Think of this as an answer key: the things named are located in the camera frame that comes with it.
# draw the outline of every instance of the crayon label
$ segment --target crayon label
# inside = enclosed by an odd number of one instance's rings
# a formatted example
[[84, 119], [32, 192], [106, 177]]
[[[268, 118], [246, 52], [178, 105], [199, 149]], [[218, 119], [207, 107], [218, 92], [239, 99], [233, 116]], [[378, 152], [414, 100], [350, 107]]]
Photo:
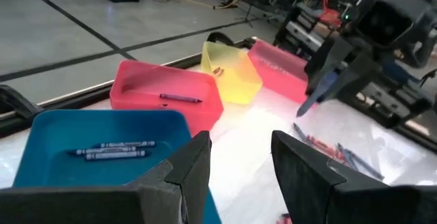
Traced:
[[145, 152], [135, 151], [135, 152], [107, 152], [107, 153], [96, 153], [87, 154], [87, 159], [89, 160], [100, 160], [100, 159], [112, 159], [112, 158], [130, 158], [137, 156], [144, 156]]
[[135, 147], [120, 147], [120, 148], [92, 148], [86, 149], [85, 153], [103, 153], [103, 152], [131, 152], [135, 151]]
[[155, 141], [140, 141], [140, 142], [121, 142], [121, 143], [103, 143], [102, 148], [117, 148], [126, 146], [153, 146]]

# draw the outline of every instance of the metal frame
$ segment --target metal frame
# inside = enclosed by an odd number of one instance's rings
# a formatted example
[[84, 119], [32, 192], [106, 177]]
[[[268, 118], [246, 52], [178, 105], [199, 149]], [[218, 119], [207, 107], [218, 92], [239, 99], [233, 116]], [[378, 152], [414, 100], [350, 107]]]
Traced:
[[[251, 48], [254, 43], [253, 38], [247, 38], [241, 42], [235, 44], [236, 47], [240, 48]], [[164, 64], [164, 66], [171, 66], [174, 68], [187, 69], [200, 64], [201, 53], [196, 55], [191, 55], [182, 59], [175, 60]], [[44, 110], [53, 109], [82, 109], [88, 107], [89, 105], [95, 104], [97, 102], [109, 99], [109, 92], [111, 91], [113, 81], [108, 81], [106, 83], [101, 83], [99, 85], [89, 87], [65, 96], [61, 96], [46, 102], [40, 103], [39, 105]], [[354, 109], [360, 111], [365, 115], [366, 110], [359, 105], [359, 103], [351, 102], [350, 100], [340, 100]], [[0, 115], [0, 137], [6, 137], [12, 135], [16, 132], [26, 130], [31, 127], [33, 118], [24, 119], [19, 117], [15, 112], [4, 113]], [[418, 129], [415, 129], [409, 123], [402, 126], [398, 126], [393, 129], [395, 132], [405, 136], [407, 139], [422, 145], [423, 147], [437, 153], [437, 140], [432, 139]]]

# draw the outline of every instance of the white table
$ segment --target white table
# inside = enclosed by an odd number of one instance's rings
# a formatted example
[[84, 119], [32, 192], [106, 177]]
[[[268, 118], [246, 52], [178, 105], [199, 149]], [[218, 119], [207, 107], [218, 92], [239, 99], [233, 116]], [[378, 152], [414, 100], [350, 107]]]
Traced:
[[[437, 155], [336, 100], [298, 120], [298, 104], [265, 88], [248, 106], [224, 106], [211, 130], [210, 189], [225, 224], [275, 223], [287, 212], [274, 174], [270, 136], [273, 130], [297, 136], [293, 122], [324, 143], [341, 143], [356, 152], [385, 176], [386, 184], [437, 184]], [[109, 101], [87, 109], [110, 109]], [[0, 140], [0, 188], [12, 185], [29, 132]]]

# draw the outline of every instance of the orange object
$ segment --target orange object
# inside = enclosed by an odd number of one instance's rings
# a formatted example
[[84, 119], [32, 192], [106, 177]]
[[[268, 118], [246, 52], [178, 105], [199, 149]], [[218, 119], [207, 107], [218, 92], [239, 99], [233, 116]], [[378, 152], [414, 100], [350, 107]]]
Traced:
[[308, 135], [307, 138], [311, 142], [313, 147], [315, 147], [319, 151], [323, 152], [327, 156], [329, 156], [331, 158], [336, 158], [339, 160], [345, 160], [344, 155], [341, 152], [339, 152], [338, 150], [330, 147], [329, 145], [326, 145], [325, 143], [321, 142], [320, 140], [318, 140], [310, 135]]
[[212, 73], [217, 74], [219, 71], [220, 71], [220, 67], [217, 67], [217, 69], [215, 69]]
[[221, 76], [224, 73], [225, 69], [220, 69], [220, 72], [218, 73], [218, 76]]

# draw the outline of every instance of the black clamp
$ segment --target black clamp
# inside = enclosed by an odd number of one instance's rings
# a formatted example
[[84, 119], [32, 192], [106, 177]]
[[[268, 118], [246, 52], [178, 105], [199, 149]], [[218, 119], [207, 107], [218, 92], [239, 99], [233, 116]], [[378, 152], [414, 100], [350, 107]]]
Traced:
[[227, 35], [221, 32], [212, 32], [206, 39], [207, 42], [221, 42], [227, 46], [235, 46], [234, 41], [231, 40]]
[[33, 118], [44, 109], [30, 102], [14, 88], [0, 85], [0, 113], [15, 111], [25, 119]]

